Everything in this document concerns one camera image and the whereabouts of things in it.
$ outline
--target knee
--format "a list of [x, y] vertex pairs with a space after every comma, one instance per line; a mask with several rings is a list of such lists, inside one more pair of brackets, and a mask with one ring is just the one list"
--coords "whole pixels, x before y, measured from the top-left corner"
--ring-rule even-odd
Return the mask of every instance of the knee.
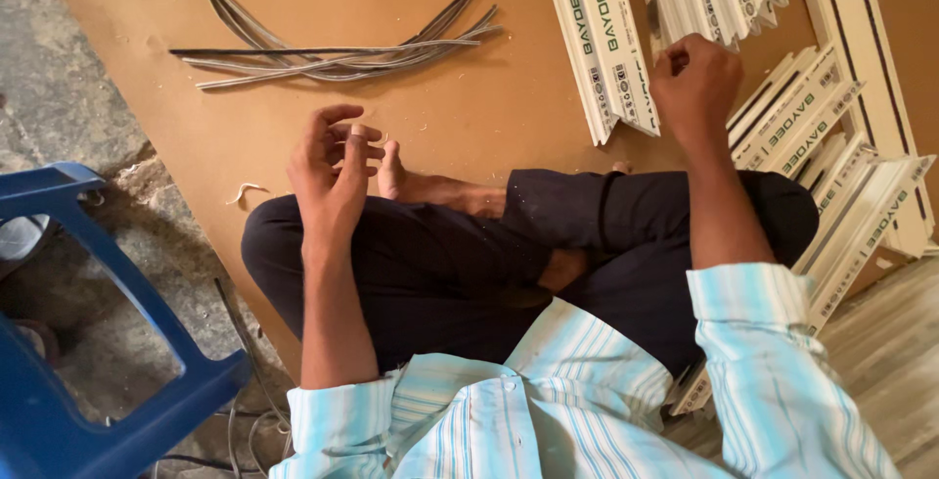
[[303, 229], [299, 218], [297, 199], [279, 197], [259, 205], [248, 216], [241, 235], [241, 259], [248, 273], [256, 279], [258, 270], [276, 264], [290, 256], [299, 255]]
[[760, 194], [750, 198], [764, 199], [763, 205], [754, 206], [760, 223], [777, 260], [792, 268], [818, 231], [815, 199], [802, 185], [777, 173], [766, 173]]

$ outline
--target dark trousers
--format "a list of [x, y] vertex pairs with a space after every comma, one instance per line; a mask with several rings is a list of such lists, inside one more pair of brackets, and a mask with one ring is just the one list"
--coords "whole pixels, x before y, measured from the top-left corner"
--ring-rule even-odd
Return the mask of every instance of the dark trousers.
[[[777, 259], [789, 267], [815, 235], [812, 197], [773, 173], [740, 173]], [[556, 248], [605, 260], [558, 297], [602, 319], [675, 376], [697, 361], [686, 173], [514, 171], [500, 221], [440, 205], [369, 197], [352, 269], [380, 370], [442, 352], [503, 363], [550, 303], [536, 281]], [[241, 254], [297, 336], [303, 329], [303, 228], [294, 196], [248, 218]]]

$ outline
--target man's right hand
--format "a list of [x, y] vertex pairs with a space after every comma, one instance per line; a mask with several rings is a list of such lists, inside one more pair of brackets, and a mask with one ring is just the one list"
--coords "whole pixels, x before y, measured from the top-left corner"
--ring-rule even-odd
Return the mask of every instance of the man's right hand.
[[727, 118], [744, 77], [733, 53], [698, 33], [663, 51], [651, 72], [651, 96], [662, 122], [690, 160], [729, 156]]

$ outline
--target striped shirt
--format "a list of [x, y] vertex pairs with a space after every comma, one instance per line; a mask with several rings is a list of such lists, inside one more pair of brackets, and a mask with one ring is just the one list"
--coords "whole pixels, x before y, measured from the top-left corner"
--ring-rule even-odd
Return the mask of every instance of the striped shirt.
[[504, 365], [418, 355], [375, 382], [290, 390], [297, 453], [270, 477], [899, 477], [805, 334], [804, 278], [687, 278], [726, 468], [657, 435], [668, 371], [556, 298]]

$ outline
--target man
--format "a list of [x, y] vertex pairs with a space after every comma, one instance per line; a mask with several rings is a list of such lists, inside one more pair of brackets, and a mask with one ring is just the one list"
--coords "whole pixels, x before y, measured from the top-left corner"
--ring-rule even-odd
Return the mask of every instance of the man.
[[[271, 476], [898, 476], [805, 336], [787, 266], [816, 229], [810, 196], [734, 171], [741, 77], [698, 35], [657, 60], [687, 174], [421, 177], [396, 144], [367, 146], [376, 130], [338, 123], [361, 108], [316, 113], [288, 167], [296, 198], [256, 209], [242, 242], [303, 341], [297, 454]], [[384, 199], [365, 195], [376, 173]], [[698, 344], [726, 469], [653, 433]]]

